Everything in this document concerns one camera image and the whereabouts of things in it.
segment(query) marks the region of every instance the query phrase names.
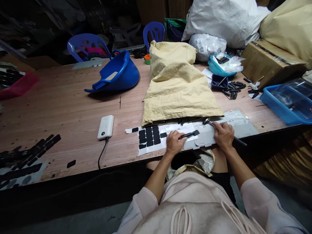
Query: wooden table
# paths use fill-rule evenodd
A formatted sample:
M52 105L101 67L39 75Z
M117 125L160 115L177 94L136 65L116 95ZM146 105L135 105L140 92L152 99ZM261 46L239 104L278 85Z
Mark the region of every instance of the wooden table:
M98 157L104 141L97 134L101 117L113 115L113 136L109 138L101 157L101 168L113 167L161 156L165 149L138 156L139 139L126 128L140 126L144 96L150 82L150 66L142 59L133 59L140 71L139 83L125 92L91 97L84 88L91 88L100 79L102 67L72 70L73 65L35 71L40 81L24 96L1 101L0 152L17 146L32 147L40 139L60 134L61 140L41 159L50 162L40 181L89 172L98 169ZM195 65L200 71L205 66ZM243 81L243 74L235 77ZM247 88L229 100L223 93L214 92L224 112L240 110L259 133L286 128L287 125L262 102L248 97ZM76 164L67 168L67 163Z

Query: red basket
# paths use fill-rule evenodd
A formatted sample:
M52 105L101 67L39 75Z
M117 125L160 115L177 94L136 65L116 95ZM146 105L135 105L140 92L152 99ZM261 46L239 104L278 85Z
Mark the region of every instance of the red basket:
M38 81L39 78L37 76L35 76L32 72L27 71L26 75L12 84L9 88L0 91L0 100L22 96Z

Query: sleeve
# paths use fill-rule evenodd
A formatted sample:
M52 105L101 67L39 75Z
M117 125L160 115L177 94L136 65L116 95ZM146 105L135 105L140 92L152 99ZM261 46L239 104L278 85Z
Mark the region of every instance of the sleeve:
M133 196L132 202L121 220L121 224L114 234L132 233L140 221L158 207L157 198L146 187Z
M243 183L240 190L246 213L268 233L308 233L293 217L285 212L278 198L258 178Z

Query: wire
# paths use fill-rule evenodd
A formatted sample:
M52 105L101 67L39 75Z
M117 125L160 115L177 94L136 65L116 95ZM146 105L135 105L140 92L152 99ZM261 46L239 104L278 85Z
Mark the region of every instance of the wire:
M102 156L102 153L104 152L104 149L105 149L105 146L106 146L107 142L108 142L108 137L105 138L105 145L104 145L104 148L103 148L103 150L102 150L102 152L101 152L101 154L100 154L100 157L98 158L98 161L97 161L97 163L98 163L97 165L98 165L98 168L99 168L99 169L101 169L101 167L100 167L100 158L101 158L101 156Z
M8 208L14 208L16 206L23 206L23 205L31 204L31 203L38 202L38 201L41 201L41 200L44 200L44 199L49 199L49 198L53 198L53 197L62 195L62 194L67 193L69 191L75 190L75 189L77 189L77 188L79 188L79 187L81 187L83 185L86 185L86 184L92 182L93 180L96 180L96 179L100 178L103 175L113 174L113 173L130 173L130 172L125 172L125 171L106 172L106 173L97 175L96 177L93 177L92 179L87 180L87 181L85 181L85 182L83 182L81 184L78 184L78 185L74 186L74 187L71 187L71 188L68 188L66 190L60 191L58 193L50 194L48 196L41 197L41 198L38 198L38 199L34 199L34 200L31 200L31 201L27 201L27 202L24 202L24 203L14 204L14 205L12 205L10 207L6 207L4 210L7 210Z

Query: chair backrest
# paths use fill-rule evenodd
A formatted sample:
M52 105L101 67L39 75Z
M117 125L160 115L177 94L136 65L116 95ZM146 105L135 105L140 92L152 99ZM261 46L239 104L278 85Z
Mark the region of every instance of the chair backrest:
M79 57L77 54L75 48L80 49L82 52L84 52L86 55L89 55L89 53L82 48L84 47L92 47L92 44L94 44L95 47L98 47L98 44L101 44L103 48L105 49L105 52L111 58L110 52L105 44L105 42L97 35L91 34L91 33L83 33L73 36L71 39L67 42L67 49L70 52L70 54L78 61L83 62L83 60Z
M165 36L165 27L160 22L152 21L148 23L143 29L144 44L146 45L147 51L149 52L150 44L148 40L148 32L150 32L152 40L155 40L156 42L162 42Z

